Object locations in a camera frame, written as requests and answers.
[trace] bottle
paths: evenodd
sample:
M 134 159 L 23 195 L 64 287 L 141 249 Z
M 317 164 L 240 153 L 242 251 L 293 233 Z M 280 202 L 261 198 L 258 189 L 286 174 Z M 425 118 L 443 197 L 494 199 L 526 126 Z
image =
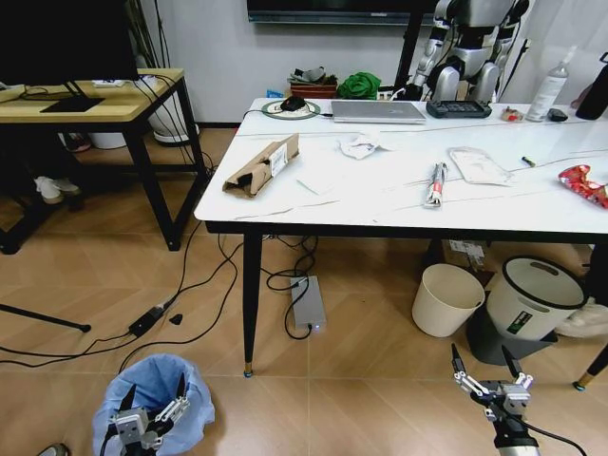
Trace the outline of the bottle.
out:
M 608 52 L 600 59 L 604 64 L 608 64 L 607 56 Z M 601 70 L 591 89 L 582 100 L 577 110 L 577 117 L 594 121 L 604 113 L 606 106 L 608 106 L 608 65 Z
M 532 122 L 541 122 L 553 106 L 556 98 L 560 95 L 563 86 L 568 79 L 568 70 L 566 69 L 570 60 L 576 52 L 576 47 L 570 47 L 568 55 L 557 65 L 551 69 L 547 77 L 542 81 L 541 88 L 536 93 L 534 101 L 530 105 L 525 118 Z

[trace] white wall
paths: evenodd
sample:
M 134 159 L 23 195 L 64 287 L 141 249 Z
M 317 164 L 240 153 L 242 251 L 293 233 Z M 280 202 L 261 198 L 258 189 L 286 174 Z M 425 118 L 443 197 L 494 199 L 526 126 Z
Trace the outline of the white wall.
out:
M 547 72 L 565 57 L 571 46 L 578 46 L 568 66 L 570 76 L 557 99 L 557 103 L 569 104 L 593 83 L 603 68 L 599 57 L 608 50 L 608 2 L 536 0 L 536 3 L 513 47 L 511 61 L 519 52 L 523 38 L 530 39 L 530 49 L 501 101 L 529 103 Z
M 531 17 L 523 25 L 509 63 L 512 65 L 515 60 L 525 36 L 532 36 L 535 41 L 501 101 L 529 103 L 547 71 L 572 44 L 592 49 L 577 53 L 570 66 L 570 79 L 558 102 L 570 103 L 576 99 L 602 68 L 598 58 L 601 47 L 608 44 L 608 18 L 603 14 L 606 2 L 533 0 L 532 5 L 540 4 L 538 16 L 544 19 Z M 340 81 L 357 71 L 367 70 L 382 79 L 383 85 L 394 82 L 405 28 L 250 24 L 245 0 L 161 0 L 159 3 L 171 63 L 186 70 L 198 122 L 240 122 L 251 101 L 264 97 L 267 88 L 285 90 L 286 79 L 296 67 L 323 66 Z M 154 35 L 153 1 L 144 0 L 143 6 Z M 592 32 L 581 32 L 588 29 Z M 428 33 L 429 28 L 423 28 L 410 73 L 417 66 Z M 506 69 L 506 73 L 509 72 L 510 65 Z
M 163 0 L 173 67 L 184 67 L 198 122 L 240 122 L 266 89 L 285 90 L 295 68 L 323 66 L 340 81 L 370 71 L 394 83 L 402 27 L 250 24 L 245 0 Z M 151 33 L 153 2 L 143 2 Z M 413 65 L 428 38 L 425 28 Z

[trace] robotic arm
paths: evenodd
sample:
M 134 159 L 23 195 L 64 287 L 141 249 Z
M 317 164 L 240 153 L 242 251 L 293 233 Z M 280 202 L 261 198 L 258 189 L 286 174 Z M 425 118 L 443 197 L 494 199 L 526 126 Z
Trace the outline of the robotic arm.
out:
M 538 442 L 530 437 L 528 429 L 522 424 L 530 400 L 528 389 L 534 379 L 532 375 L 522 372 L 520 363 L 505 346 L 503 355 L 515 382 L 478 382 L 466 373 L 463 359 L 452 344 L 454 380 L 470 394 L 473 401 L 484 407 L 485 418 L 496 430 L 494 446 L 501 456 L 541 456 Z
M 186 398 L 185 379 L 181 375 L 176 399 L 162 411 L 147 411 L 145 408 L 132 408 L 136 385 L 133 385 L 121 402 L 118 412 L 111 417 L 105 435 L 105 444 L 118 435 L 123 446 L 121 456 L 154 456 L 162 445 L 162 436 L 169 432 L 186 412 L 190 403 Z
M 435 9 L 434 27 L 406 98 L 420 100 L 425 84 L 435 101 L 455 100 L 460 81 L 473 89 L 467 98 L 491 101 L 513 46 L 516 26 L 528 10 L 529 0 L 440 0 Z M 499 28 L 494 47 L 486 38 Z M 457 28 L 458 43 L 446 61 L 441 55 L 450 29 Z

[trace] white table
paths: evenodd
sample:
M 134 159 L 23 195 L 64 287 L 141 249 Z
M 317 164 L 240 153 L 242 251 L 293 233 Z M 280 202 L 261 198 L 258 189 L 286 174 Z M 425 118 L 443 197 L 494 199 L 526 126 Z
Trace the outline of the white table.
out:
M 251 109 L 270 102 L 255 100 Z M 329 100 L 315 100 L 331 112 Z M 213 233 L 244 235 L 243 324 L 245 373 L 251 374 L 263 235 L 366 238 L 462 238 L 544 242 L 608 241 L 608 211 L 558 181 L 559 172 L 589 164 L 592 179 L 608 182 L 608 123 L 582 121 L 566 106 L 565 123 L 505 123 L 506 105 L 482 120 L 438 120 L 424 125 L 335 123 L 318 116 L 279 121 L 247 114 L 195 212 Z M 512 105 L 521 111 L 526 105 Z M 338 141 L 378 135 L 389 150 L 362 161 L 344 156 Z M 222 192 L 234 172 L 268 143 L 299 133 L 300 155 L 254 199 Z M 513 186 L 465 182 L 447 154 L 450 147 L 485 150 L 516 176 Z M 526 156 L 537 164 L 531 168 Z M 449 166 L 444 205 L 423 202 L 434 163 Z M 333 187 L 317 195 L 298 181 L 311 174 Z

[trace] wooden floor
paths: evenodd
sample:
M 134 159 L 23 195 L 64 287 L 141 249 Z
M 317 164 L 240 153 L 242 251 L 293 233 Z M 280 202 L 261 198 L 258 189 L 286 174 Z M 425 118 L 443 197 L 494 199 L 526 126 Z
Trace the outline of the wooden floor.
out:
M 203 149 L 218 161 L 232 130 L 205 130 Z M 155 147 L 157 161 L 181 161 L 175 149 Z M 89 152 L 83 161 L 121 162 L 124 151 Z M 189 185 L 166 178 L 163 190 L 174 210 Z M 17 211 L 0 205 L 5 224 Z M 195 226 L 190 223 L 188 230 Z M 241 241 L 223 238 L 227 249 Z M 187 264 L 186 283 L 208 277 L 221 261 L 218 238 L 200 227 Z M 508 378 L 506 369 L 483 365 L 468 351 L 462 331 L 438 339 L 413 324 L 414 298 L 426 240 L 322 238 L 314 273 L 328 315 L 324 332 L 294 341 L 284 333 L 286 294 L 261 288 L 255 370 L 244 379 L 239 278 L 218 325 L 196 343 L 160 346 L 196 363 L 212 391 L 216 422 L 190 453 L 205 456 L 272 455 L 463 455 L 496 454 L 483 410 L 451 381 L 449 344 L 460 347 L 478 379 Z M 533 252 L 580 269 L 569 245 L 495 243 L 492 255 Z M 89 334 L 2 313 L 0 344 L 26 351 L 71 353 L 97 337 L 123 333 L 143 311 L 175 290 L 183 250 L 166 250 L 136 182 L 89 196 L 85 209 L 59 209 L 15 256 L 0 256 L 0 302 L 90 323 Z M 293 265 L 297 252 L 277 240 L 264 242 L 263 265 Z M 221 269 L 208 285 L 184 294 L 168 319 L 134 343 L 188 339 L 214 319 L 233 277 Z M 529 420 L 582 444 L 590 455 L 608 444 L 608 374 L 585 393 L 570 383 L 599 352 L 606 338 L 562 338 L 523 360 L 536 385 Z M 75 455 L 91 454 L 91 419 L 108 382 L 130 347 L 41 369 L 0 365 L 0 454 L 35 455 L 63 441 Z M 3 359 L 36 358 L 2 353 Z M 539 437 L 542 454 L 575 455 L 570 447 Z

